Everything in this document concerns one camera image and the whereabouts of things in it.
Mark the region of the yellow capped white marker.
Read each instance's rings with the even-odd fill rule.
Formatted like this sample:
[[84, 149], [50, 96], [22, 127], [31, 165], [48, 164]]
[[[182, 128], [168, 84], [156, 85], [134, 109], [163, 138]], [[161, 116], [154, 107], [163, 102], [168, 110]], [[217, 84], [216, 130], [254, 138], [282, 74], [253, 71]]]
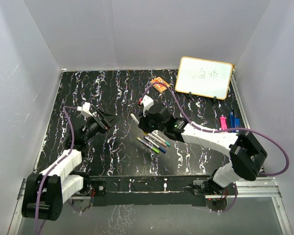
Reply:
[[135, 115], [134, 115], [134, 114], [130, 114], [130, 115], [131, 115], [132, 119], [134, 120], [134, 122], [135, 122], [137, 125], [139, 125], [139, 121], [137, 120], [137, 118], [135, 117]]

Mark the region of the green capped white marker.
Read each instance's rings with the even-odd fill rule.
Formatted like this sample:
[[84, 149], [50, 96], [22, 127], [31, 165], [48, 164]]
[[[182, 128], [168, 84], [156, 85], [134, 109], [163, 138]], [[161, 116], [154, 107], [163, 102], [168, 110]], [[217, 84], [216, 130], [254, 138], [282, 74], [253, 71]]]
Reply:
[[151, 149], [153, 152], [155, 152], [155, 153], [157, 153], [157, 154], [160, 153], [160, 151], [159, 151], [157, 148], [153, 147], [152, 145], [150, 145], [150, 144], [147, 143], [146, 141], [142, 140], [140, 137], [137, 137], [137, 140], [138, 140], [140, 143], [142, 143], [143, 145], [145, 145], [146, 147], [148, 147], [149, 149]]

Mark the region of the dark blue capped marker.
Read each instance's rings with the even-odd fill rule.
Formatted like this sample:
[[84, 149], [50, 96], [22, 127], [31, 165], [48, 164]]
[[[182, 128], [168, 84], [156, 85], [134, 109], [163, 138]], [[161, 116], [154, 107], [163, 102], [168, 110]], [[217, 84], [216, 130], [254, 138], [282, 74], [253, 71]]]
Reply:
[[158, 144], [156, 144], [151, 138], [144, 136], [144, 139], [147, 140], [149, 143], [151, 143], [153, 146], [155, 146], [160, 152], [166, 153], [166, 150], [162, 148], [161, 146], [159, 146]]

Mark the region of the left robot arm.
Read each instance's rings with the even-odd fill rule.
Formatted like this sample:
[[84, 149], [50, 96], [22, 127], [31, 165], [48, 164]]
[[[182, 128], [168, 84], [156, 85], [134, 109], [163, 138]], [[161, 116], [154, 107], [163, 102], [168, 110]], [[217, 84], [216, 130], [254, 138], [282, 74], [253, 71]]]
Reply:
[[120, 117], [99, 109], [90, 112], [90, 104], [75, 108], [85, 118], [85, 124], [77, 131], [70, 122], [69, 148], [49, 167], [28, 176], [22, 204], [22, 216], [35, 220], [58, 219], [63, 204], [76, 192], [87, 195], [91, 191], [90, 181], [72, 172], [82, 163], [82, 150], [98, 133], [105, 133], [120, 121]]

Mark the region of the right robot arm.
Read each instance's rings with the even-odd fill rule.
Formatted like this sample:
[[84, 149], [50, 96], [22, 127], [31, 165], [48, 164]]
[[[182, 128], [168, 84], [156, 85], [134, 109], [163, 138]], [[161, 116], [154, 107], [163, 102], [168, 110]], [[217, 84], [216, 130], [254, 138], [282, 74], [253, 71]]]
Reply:
[[256, 180], [267, 153], [251, 132], [217, 133], [213, 129], [196, 126], [185, 118], [174, 117], [160, 103], [150, 101], [140, 105], [143, 112], [139, 115], [138, 126], [145, 133], [160, 131], [170, 140], [198, 144], [230, 159], [229, 163], [217, 168], [207, 181], [193, 186], [198, 192], [221, 194], [229, 184], [240, 179]]

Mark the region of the orange capped white marker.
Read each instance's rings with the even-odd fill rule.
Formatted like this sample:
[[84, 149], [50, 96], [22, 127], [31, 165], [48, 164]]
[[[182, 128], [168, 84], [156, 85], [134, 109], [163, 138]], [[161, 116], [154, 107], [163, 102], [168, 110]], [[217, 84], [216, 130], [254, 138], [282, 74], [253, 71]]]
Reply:
[[166, 145], [163, 141], [159, 140], [157, 137], [155, 137], [155, 136], [152, 135], [151, 133], [148, 133], [147, 135], [148, 135], [150, 138], [152, 138], [153, 140], [155, 140], [156, 142], [158, 142], [159, 144], [161, 144], [162, 146], [167, 147], [167, 145]]

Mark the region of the teal capped white marker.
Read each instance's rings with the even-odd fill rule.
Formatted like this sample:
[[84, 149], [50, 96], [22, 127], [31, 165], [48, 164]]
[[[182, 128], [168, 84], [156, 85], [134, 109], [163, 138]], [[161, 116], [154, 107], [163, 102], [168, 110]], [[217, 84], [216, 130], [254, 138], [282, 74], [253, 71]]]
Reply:
[[161, 142], [163, 142], [166, 146], [170, 146], [171, 144], [169, 142], [167, 142], [166, 140], [164, 140], [162, 137], [160, 137], [159, 135], [157, 135], [157, 133], [152, 132], [152, 134], [159, 139]]

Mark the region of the orange card packet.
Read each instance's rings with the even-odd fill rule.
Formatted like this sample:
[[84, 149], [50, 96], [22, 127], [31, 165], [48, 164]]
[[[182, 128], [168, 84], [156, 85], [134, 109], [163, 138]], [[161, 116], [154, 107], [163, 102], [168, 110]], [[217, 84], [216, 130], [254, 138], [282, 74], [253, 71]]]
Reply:
[[170, 87], [170, 85], [161, 77], [157, 77], [151, 81], [153, 88], [159, 93], [163, 93]]

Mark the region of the pink clip tool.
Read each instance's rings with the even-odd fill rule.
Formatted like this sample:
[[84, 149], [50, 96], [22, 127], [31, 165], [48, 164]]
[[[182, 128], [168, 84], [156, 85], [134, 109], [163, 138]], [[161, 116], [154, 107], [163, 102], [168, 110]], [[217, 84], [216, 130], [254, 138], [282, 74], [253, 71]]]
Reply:
[[220, 117], [221, 130], [227, 129], [226, 117]]

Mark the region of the small whiteboard yellow frame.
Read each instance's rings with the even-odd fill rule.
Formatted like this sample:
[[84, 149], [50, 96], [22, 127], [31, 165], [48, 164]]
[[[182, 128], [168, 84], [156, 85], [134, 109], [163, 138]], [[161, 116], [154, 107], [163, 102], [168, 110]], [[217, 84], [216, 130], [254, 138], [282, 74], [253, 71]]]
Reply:
[[224, 100], [233, 65], [192, 57], [182, 57], [175, 90], [180, 93]]

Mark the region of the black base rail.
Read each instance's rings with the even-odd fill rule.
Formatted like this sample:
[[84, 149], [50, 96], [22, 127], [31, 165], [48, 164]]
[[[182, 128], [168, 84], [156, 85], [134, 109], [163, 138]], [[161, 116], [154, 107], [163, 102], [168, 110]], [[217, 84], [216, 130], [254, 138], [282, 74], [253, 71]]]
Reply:
[[86, 176], [75, 200], [90, 199], [94, 207], [114, 205], [192, 205], [205, 207], [209, 198], [228, 199], [235, 194], [230, 184], [219, 192], [203, 192], [209, 179], [200, 175]]

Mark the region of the aluminium frame rail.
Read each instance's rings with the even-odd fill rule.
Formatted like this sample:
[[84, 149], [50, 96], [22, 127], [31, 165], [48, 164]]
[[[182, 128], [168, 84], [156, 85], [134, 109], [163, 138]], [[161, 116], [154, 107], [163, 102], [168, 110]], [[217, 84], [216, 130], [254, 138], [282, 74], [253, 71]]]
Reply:
[[203, 193], [203, 177], [92, 177], [56, 221], [16, 215], [15, 235], [290, 235], [276, 180], [237, 181]]

